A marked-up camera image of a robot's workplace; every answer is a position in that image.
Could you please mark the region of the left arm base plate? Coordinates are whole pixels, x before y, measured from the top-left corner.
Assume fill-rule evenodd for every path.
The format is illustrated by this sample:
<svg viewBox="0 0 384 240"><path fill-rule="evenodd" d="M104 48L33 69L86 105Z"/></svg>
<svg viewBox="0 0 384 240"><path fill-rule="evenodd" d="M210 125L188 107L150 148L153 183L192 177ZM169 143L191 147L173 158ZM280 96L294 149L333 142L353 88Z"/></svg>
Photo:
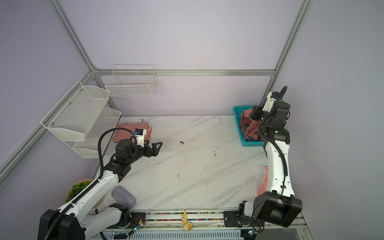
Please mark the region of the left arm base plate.
<svg viewBox="0 0 384 240"><path fill-rule="evenodd" d="M144 221L145 218L146 213L144 212L126 212L125 214L122 214L121 219L114 225L114 228L133 229L139 224L139 221Z"/></svg>

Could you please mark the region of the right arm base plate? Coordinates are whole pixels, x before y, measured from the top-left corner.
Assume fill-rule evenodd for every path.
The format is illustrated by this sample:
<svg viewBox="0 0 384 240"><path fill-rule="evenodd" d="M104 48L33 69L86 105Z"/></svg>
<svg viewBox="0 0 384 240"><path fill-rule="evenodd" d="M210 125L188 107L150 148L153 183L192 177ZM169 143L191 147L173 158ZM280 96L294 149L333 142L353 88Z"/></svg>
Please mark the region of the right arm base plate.
<svg viewBox="0 0 384 240"><path fill-rule="evenodd" d="M265 226L265 222L255 218L251 219L251 217L244 214L239 215L237 211L224 211L223 215L225 227L255 227L256 229L262 229Z"/></svg>

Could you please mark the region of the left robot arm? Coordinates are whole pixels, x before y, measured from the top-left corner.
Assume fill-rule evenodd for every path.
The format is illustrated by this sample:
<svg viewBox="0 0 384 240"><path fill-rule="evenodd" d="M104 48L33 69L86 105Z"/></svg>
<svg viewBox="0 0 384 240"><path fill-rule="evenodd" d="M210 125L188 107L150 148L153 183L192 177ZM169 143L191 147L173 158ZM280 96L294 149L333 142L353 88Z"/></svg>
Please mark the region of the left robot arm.
<svg viewBox="0 0 384 240"><path fill-rule="evenodd" d="M118 142L115 154L104 165L102 141L107 134L115 131L117 128L109 129L99 138L99 176L66 204L57 210L47 210L41 216L39 240L88 240L110 226L125 229L131 225L130 208L118 202L94 216L88 217L88 213L110 189L125 178L134 162L142 157L156 157L163 144L145 142L141 146L137 136L131 133L130 138Z"/></svg>

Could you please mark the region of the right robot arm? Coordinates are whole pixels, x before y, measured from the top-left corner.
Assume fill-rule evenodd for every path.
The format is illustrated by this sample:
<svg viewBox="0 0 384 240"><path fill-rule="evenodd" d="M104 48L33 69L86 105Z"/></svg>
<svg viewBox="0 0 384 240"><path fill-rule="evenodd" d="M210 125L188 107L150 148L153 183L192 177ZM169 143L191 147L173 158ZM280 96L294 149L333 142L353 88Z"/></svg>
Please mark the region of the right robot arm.
<svg viewBox="0 0 384 240"><path fill-rule="evenodd" d="M289 172L290 133L286 129L290 104L283 100L287 91L270 92L262 106L252 106L242 112L237 125L242 140L263 142L268 160L264 185L253 202L239 204L237 218L241 226L251 226L256 232L264 223L289 227L302 210Z"/></svg>

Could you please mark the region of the red tank top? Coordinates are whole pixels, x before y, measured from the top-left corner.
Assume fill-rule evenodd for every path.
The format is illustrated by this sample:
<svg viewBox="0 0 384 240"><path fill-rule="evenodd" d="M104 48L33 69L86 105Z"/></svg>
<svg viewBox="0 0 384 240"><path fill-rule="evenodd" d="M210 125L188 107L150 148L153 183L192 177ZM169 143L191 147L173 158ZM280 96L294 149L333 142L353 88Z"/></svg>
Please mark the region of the red tank top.
<svg viewBox="0 0 384 240"><path fill-rule="evenodd" d="M250 119L252 109L245 110L242 113L239 123L242 139L246 142L258 142L261 140L259 135L260 122Z"/></svg>

